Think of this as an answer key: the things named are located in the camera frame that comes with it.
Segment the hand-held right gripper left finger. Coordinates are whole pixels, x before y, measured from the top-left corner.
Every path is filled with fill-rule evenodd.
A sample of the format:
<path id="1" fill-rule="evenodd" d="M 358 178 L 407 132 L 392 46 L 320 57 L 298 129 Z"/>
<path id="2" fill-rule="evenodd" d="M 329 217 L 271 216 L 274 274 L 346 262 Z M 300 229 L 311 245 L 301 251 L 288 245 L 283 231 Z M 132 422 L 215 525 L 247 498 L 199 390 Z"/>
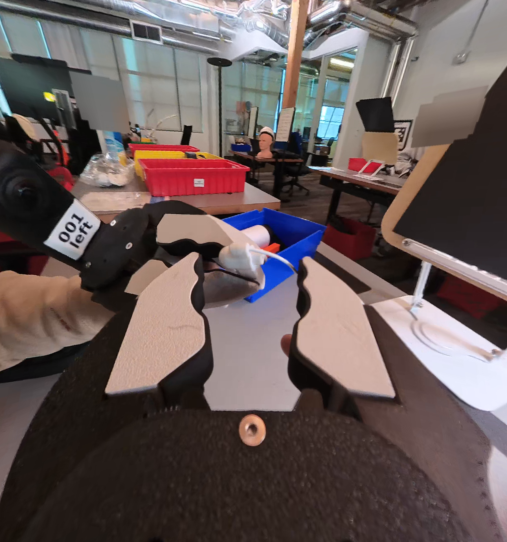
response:
<path id="1" fill-rule="evenodd" d="M 106 395 L 155 390 L 174 393 L 195 357 L 213 360 L 203 314 L 203 258 L 190 253 L 138 292 L 135 309 L 111 370 Z"/>

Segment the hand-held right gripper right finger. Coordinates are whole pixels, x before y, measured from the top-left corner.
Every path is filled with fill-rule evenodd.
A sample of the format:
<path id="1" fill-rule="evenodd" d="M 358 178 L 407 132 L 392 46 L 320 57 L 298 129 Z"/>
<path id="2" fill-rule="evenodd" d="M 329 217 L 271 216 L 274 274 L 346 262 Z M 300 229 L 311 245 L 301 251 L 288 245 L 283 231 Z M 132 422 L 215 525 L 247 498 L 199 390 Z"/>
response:
<path id="1" fill-rule="evenodd" d="M 296 374 L 299 367 L 354 396 L 394 399 L 394 386 L 359 296 L 309 256 L 299 262 L 297 286 L 299 319 L 288 365 L 295 387 L 311 387 Z"/>

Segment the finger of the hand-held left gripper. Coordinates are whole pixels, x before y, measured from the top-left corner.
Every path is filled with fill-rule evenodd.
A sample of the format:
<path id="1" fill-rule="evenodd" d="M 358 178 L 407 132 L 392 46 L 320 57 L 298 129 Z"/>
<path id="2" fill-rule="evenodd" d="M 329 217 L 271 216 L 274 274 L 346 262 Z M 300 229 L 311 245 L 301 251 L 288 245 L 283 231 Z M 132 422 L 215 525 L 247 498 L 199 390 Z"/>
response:
<path id="1" fill-rule="evenodd" d="M 125 293 L 140 295 L 151 282 L 178 261 L 179 259 L 149 260 L 133 274 L 125 288 Z M 205 308 L 227 306 L 265 287 L 265 275 L 261 267 L 249 273 L 223 269 L 211 260 L 202 262 Z"/>
<path id="2" fill-rule="evenodd" d="M 233 243 L 254 246 L 242 231 L 212 215 L 171 213 L 157 225 L 156 243 L 171 255 L 198 253 L 204 259 L 218 258 L 221 250 Z"/>

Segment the person's left forearm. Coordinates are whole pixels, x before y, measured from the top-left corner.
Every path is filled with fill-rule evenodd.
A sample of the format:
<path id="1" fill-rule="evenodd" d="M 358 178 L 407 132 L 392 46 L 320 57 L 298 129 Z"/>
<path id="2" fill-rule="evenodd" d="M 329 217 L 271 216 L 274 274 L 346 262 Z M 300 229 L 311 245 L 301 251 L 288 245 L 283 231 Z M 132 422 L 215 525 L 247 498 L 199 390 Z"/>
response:
<path id="1" fill-rule="evenodd" d="M 114 315 L 78 276 L 0 272 L 0 372 L 90 341 Z"/>

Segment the white paper sheet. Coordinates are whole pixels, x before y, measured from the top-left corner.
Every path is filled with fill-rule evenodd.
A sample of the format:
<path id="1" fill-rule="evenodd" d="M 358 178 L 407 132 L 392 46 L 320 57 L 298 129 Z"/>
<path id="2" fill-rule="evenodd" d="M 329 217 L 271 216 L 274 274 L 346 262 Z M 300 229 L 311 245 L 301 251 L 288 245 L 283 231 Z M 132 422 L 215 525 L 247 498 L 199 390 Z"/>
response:
<path id="1" fill-rule="evenodd" d="M 128 209 L 140 208 L 149 204 L 148 192 L 91 192 L 80 198 L 80 202 L 96 215 L 121 213 Z"/>

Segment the white cylindrical roll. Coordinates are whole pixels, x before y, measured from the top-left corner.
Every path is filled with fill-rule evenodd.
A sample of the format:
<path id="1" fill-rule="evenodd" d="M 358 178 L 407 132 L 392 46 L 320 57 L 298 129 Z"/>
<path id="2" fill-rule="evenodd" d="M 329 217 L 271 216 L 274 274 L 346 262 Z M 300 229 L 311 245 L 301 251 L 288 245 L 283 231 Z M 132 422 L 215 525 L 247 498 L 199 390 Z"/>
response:
<path id="1" fill-rule="evenodd" d="M 261 249 L 273 243 L 274 233 L 267 225 L 257 224 L 241 230 L 241 233 Z"/>

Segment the clear plastic bag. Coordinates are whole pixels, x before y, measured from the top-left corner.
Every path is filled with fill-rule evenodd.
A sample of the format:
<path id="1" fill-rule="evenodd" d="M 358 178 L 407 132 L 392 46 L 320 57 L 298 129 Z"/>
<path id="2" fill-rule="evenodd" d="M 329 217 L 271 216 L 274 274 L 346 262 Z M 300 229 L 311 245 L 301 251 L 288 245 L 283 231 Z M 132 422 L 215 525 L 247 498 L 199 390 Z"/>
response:
<path id="1" fill-rule="evenodd" d="M 79 180 L 94 187 L 122 187 L 136 177 L 135 165 L 124 152 L 98 153 L 87 162 Z"/>

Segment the red backpack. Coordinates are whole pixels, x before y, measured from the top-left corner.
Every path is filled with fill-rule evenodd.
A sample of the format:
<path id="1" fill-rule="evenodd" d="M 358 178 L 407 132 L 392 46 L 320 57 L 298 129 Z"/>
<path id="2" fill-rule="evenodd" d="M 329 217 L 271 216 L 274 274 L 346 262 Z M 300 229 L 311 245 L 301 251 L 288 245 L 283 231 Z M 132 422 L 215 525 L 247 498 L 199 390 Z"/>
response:
<path id="1" fill-rule="evenodd" d="M 57 166 L 47 173 L 53 177 L 67 191 L 74 187 L 74 179 L 70 171 L 63 166 Z M 0 229 L 0 272 L 13 270 L 19 274 L 41 275 L 44 266 L 49 257 L 56 256 L 58 252 L 48 252 L 48 250 L 39 250 L 37 248 L 22 244 L 16 237 L 8 235 L 10 226 L 6 226 L 6 231 Z M 14 226 L 15 233 L 19 227 Z"/>

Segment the clear water bottle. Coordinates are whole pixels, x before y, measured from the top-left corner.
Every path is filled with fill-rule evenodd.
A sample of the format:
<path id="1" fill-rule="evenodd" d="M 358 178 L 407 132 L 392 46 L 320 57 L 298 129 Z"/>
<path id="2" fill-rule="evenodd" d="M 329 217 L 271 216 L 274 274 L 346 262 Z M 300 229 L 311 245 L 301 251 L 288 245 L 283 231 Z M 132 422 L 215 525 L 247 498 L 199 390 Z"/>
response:
<path id="1" fill-rule="evenodd" d="M 103 131 L 107 158 L 122 165 L 127 164 L 121 132 Z"/>

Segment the red bag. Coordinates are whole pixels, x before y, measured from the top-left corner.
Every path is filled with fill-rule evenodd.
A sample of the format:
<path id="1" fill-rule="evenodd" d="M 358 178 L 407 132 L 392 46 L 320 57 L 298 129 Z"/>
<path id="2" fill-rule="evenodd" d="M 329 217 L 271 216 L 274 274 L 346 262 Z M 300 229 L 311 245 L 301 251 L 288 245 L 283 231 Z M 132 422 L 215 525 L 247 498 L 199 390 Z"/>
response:
<path id="1" fill-rule="evenodd" d="M 358 261 L 371 256 L 376 239 L 376 229 L 349 218 L 330 217 L 322 242 L 347 258 Z"/>
<path id="2" fill-rule="evenodd" d="M 499 297 L 453 275 L 444 278 L 436 295 L 475 319 L 486 317 L 504 304 Z"/>

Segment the background wooden desk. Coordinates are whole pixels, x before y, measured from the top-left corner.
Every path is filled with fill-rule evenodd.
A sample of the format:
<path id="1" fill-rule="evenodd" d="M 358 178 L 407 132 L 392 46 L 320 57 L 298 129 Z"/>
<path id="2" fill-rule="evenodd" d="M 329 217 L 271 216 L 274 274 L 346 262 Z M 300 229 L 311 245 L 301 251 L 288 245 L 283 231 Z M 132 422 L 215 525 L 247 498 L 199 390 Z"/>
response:
<path id="1" fill-rule="evenodd" d="M 260 165 L 263 164 L 270 164 L 273 166 L 273 188 L 272 188 L 272 196 L 279 199 L 282 188 L 284 188 L 284 169 L 285 164 L 297 164 L 302 165 L 304 163 L 303 159 L 301 158 L 292 158 L 287 155 L 287 153 L 276 153 L 275 157 L 272 158 L 261 158 L 259 156 L 253 156 L 252 154 L 248 154 L 247 152 L 240 152 L 240 151 L 230 151 L 230 154 L 233 157 L 237 157 L 241 159 L 242 163 L 243 161 L 248 161 L 249 167 L 251 170 L 251 173 L 247 176 L 247 182 L 250 184 L 257 184 L 258 180 L 255 178 L 255 172 L 260 169 Z"/>

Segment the mannequin head with white cap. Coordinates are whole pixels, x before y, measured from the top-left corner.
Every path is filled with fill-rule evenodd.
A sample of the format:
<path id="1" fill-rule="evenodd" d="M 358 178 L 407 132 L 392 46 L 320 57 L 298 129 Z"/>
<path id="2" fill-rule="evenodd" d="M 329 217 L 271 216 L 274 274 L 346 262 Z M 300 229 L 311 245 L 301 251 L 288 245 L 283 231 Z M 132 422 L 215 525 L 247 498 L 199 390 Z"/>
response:
<path id="1" fill-rule="evenodd" d="M 256 152 L 256 157 L 262 160 L 269 160 L 273 158 L 272 155 L 272 144 L 275 141 L 275 133 L 272 128 L 269 126 L 263 127 L 258 135 L 256 140 L 258 145 L 258 151 Z"/>

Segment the black office chair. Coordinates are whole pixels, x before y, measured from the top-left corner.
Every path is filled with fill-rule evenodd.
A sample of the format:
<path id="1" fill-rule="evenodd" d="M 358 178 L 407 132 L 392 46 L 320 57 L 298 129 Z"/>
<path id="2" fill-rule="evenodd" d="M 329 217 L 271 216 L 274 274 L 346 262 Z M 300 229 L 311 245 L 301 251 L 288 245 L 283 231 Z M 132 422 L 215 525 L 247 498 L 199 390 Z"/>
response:
<path id="1" fill-rule="evenodd" d="M 289 195 L 292 195 L 294 188 L 297 187 L 299 191 L 304 191 L 305 196 L 309 196 L 310 190 L 302 186 L 299 182 L 299 177 L 303 177 L 304 175 L 309 173 L 309 169 L 305 164 L 305 160 L 307 160 L 308 154 L 304 153 L 303 138 L 300 132 L 295 131 L 290 133 L 287 150 L 288 152 L 297 155 L 297 157 L 300 158 L 302 161 L 293 163 L 286 162 L 284 164 L 284 174 L 286 177 L 286 182 L 284 182 L 283 191 L 288 193 Z"/>

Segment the long wooden desk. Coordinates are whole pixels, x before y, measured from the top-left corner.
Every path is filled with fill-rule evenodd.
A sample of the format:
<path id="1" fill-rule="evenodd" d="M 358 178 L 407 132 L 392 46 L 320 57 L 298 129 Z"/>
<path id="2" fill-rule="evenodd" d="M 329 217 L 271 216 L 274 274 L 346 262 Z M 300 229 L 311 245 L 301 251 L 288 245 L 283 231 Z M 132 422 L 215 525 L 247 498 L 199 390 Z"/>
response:
<path id="1" fill-rule="evenodd" d="M 365 200 L 371 204 L 371 209 L 376 204 L 388 208 L 406 182 L 399 177 L 387 175 L 361 177 L 357 172 L 335 167 L 308 166 L 308 169 L 320 175 L 321 186 L 332 190 L 325 224 L 336 216 L 341 194 Z"/>

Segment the black monitor screen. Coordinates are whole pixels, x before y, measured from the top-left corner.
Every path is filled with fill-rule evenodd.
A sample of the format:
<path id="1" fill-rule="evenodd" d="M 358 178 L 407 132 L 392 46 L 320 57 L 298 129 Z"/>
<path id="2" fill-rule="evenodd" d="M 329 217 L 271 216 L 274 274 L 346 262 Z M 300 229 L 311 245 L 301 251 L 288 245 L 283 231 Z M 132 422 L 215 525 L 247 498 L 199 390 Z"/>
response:
<path id="1" fill-rule="evenodd" d="M 12 113 L 33 117 L 36 112 L 44 119 L 61 125 L 57 105 L 46 99 L 53 90 L 67 91 L 74 97 L 71 73 L 91 75 L 90 70 L 69 67 L 63 60 L 14 53 L 0 57 L 0 87 Z"/>

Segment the wooden board with black sheet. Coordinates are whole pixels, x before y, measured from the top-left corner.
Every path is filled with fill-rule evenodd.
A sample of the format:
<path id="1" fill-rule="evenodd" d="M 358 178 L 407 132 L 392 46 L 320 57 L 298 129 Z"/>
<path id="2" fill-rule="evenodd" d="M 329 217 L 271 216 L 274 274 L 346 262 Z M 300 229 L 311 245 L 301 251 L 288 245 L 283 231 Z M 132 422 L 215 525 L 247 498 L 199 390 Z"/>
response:
<path id="1" fill-rule="evenodd" d="M 507 66 L 474 131 L 425 152 L 381 233 L 393 247 L 507 301 Z"/>

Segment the wooden pillar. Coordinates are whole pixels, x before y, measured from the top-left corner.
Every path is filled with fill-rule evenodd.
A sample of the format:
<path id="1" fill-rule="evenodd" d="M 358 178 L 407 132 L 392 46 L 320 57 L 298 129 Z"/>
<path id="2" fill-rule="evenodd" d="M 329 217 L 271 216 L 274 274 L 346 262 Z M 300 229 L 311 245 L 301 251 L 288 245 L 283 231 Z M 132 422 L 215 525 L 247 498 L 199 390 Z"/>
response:
<path id="1" fill-rule="evenodd" d="M 304 35 L 308 21 L 310 1 L 292 1 L 288 17 L 287 65 L 284 78 L 282 108 L 295 107 L 300 65 L 304 48 Z"/>

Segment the tilted board on stand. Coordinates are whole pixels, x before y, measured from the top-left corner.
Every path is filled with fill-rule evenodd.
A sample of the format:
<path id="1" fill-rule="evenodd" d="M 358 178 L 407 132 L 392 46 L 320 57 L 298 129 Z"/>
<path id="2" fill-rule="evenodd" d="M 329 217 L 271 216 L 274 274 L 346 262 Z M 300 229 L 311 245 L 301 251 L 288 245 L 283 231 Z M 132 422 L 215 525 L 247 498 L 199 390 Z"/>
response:
<path id="1" fill-rule="evenodd" d="M 392 98 L 359 100 L 356 107 L 363 124 L 362 157 L 394 166 L 399 153 L 399 136 L 395 131 Z"/>

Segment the framed tag print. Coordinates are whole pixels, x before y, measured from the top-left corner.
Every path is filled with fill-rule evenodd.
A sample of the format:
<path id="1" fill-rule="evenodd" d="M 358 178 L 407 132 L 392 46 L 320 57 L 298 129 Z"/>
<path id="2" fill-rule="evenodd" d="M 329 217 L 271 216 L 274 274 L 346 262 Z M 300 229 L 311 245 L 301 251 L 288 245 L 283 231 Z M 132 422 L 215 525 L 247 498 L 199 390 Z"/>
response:
<path id="1" fill-rule="evenodd" d="M 409 139 L 409 135 L 412 129 L 413 119 L 406 120 L 394 120 L 394 131 L 398 137 L 398 150 L 403 151 Z"/>

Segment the small duct vent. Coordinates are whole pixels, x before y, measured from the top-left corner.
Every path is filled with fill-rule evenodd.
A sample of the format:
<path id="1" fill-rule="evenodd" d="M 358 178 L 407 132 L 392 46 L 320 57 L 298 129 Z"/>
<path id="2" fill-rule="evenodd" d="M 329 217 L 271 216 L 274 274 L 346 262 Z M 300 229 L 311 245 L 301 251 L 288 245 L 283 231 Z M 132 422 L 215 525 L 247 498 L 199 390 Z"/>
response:
<path id="1" fill-rule="evenodd" d="M 140 21 L 129 20 L 131 37 L 133 40 L 154 44 L 162 44 L 162 29 L 158 25 Z"/>

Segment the silver air duct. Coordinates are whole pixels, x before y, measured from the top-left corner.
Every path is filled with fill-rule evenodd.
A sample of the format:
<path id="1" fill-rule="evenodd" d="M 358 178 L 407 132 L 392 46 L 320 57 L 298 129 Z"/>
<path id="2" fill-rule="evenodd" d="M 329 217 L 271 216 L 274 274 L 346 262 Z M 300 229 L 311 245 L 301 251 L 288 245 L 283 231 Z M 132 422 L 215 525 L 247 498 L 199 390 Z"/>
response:
<path id="1" fill-rule="evenodd" d="M 205 42 L 232 42 L 240 30 L 260 32 L 287 49 L 292 1 L 20 1 L 30 15 L 131 37 L 129 20 L 158 25 L 163 43 L 206 51 Z M 310 1 L 304 48 L 347 25 L 386 40 L 414 37 L 416 25 L 365 1 Z"/>

